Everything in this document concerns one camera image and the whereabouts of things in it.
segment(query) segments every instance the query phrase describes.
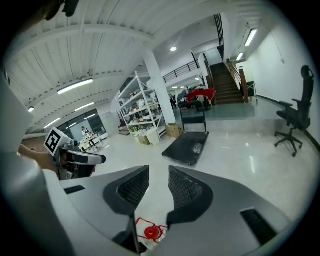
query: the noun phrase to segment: red fabric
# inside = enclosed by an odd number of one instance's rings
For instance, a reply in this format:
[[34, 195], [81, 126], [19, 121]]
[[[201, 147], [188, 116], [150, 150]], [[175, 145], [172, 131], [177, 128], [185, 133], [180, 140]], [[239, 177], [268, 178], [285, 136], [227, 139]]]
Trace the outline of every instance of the red fabric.
[[209, 88], [205, 90], [195, 90], [194, 92], [189, 93], [187, 98], [188, 102], [191, 102], [194, 97], [202, 95], [204, 97], [207, 97], [209, 101], [211, 101], [214, 98], [215, 94], [216, 90], [214, 88]]

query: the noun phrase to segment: staircase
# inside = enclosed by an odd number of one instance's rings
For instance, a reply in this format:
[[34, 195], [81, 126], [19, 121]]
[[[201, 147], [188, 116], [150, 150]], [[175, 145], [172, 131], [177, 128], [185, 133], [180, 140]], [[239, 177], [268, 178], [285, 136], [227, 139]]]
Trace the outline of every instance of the staircase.
[[224, 63], [210, 66], [214, 88], [216, 90], [216, 104], [244, 103], [244, 98]]

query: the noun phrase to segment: black baseboard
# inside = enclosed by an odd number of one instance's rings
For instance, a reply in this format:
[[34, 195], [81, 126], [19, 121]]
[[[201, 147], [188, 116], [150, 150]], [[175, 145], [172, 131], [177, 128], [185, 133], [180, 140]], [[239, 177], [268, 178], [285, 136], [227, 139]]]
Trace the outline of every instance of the black baseboard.
[[[260, 97], [260, 98], [263, 98], [265, 100], [268, 100], [268, 101], [271, 101], [271, 102], [274, 102], [274, 103], [277, 103], [277, 104], [281, 105], [278, 100], [275, 100], [273, 98], [268, 98], [268, 97], [265, 97], [265, 96], [262, 96], [262, 95], [257, 95], [257, 96]], [[311, 143], [315, 146], [315, 148], [320, 152], [320, 144], [316, 141], [316, 139], [307, 130], [304, 131], [304, 134], [311, 141]]]

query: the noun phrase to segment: tube light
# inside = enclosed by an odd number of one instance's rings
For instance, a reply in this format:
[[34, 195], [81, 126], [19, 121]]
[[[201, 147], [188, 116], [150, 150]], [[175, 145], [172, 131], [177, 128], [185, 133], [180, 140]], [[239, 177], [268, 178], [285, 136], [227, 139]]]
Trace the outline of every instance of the tube light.
[[251, 44], [251, 41], [254, 39], [256, 33], [257, 33], [257, 29], [251, 29], [248, 39], [244, 44], [245, 47], [248, 47]]
[[43, 129], [46, 129], [47, 127], [49, 127], [50, 125], [54, 124], [55, 122], [58, 122], [61, 118], [57, 118], [56, 120], [52, 121], [51, 123], [49, 123], [48, 125], [46, 125], [45, 127], [43, 127]]
[[243, 55], [244, 55], [244, 53], [243, 53], [243, 52], [240, 52], [239, 55], [238, 55], [238, 58], [236, 58], [236, 61], [240, 60]]
[[88, 118], [92, 118], [94, 117], [96, 114], [92, 114], [92, 115], [89, 115], [88, 117], [86, 117], [84, 120], [87, 120]]
[[64, 89], [58, 90], [57, 93], [58, 93], [59, 95], [61, 95], [61, 94], [64, 94], [64, 93], [66, 93], [66, 92], [68, 92], [68, 91], [71, 91], [71, 90], [73, 90], [73, 89], [75, 89], [75, 88], [78, 88], [78, 87], [80, 87], [80, 86], [84, 86], [84, 85], [87, 85], [87, 84], [91, 84], [93, 81], [94, 81], [94, 80], [93, 80], [92, 78], [90, 78], [90, 79], [85, 80], [85, 81], [77, 82], [77, 83], [75, 83], [75, 84], [73, 84], [73, 85], [70, 85], [70, 86], [64, 88]]
[[82, 109], [84, 109], [84, 108], [86, 108], [86, 107], [89, 107], [89, 106], [91, 106], [91, 105], [93, 105], [93, 104], [95, 104], [95, 103], [94, 103], [94, 102], [91, 102], [91, 103], [89, 103], [89, 104], [87, 104], [87, 105], [84, 105], [84, 106], [81, 106], [81, 107], [75, 109], [74, 111], [82, 110]]

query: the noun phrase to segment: black office chair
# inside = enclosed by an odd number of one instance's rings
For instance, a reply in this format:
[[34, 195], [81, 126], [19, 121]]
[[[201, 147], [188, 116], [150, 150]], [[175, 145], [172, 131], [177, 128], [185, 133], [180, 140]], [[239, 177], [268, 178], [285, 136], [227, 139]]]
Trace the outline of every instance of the black office chair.
[[282, 133], [276, 131], [274, 136], [282, 135], [284, 136], [283, 139], [279, 140], [276, 144], [274, 144], [275, 147], [277, 147], [280, 143], [285, 141], [290, 141], [294, 153], [292, 153], [292, 156], [295, 157], [297, 155], [297, 148], [295, 145], [296, 143], [299, 143], [299, 148], [302, 148], [303, 143], [293, 137], [292, 133], [293, 130], [299, 129], [300, 131], [305, 131], [310, 126], [310, 118], [309, 118], [309, 110], [311, 107], [311, 97], [312, 93], [314, 91], [314, 74], [310, 70], [309, 66], [305, 65], [301, 68], [301, 75], [303, 77], [303, 93], [301, 100], [292, 99], [294, 102], [297, 103], [298, 110], [292, 108], [292, 104], [280, 101], [279, 103], [285, 107], [285, 110], [277, 111], [277, 115], [283, 119], [286, 120], [286, 125], [293, 125], [293, 127], [290, 129], [289, 134]]

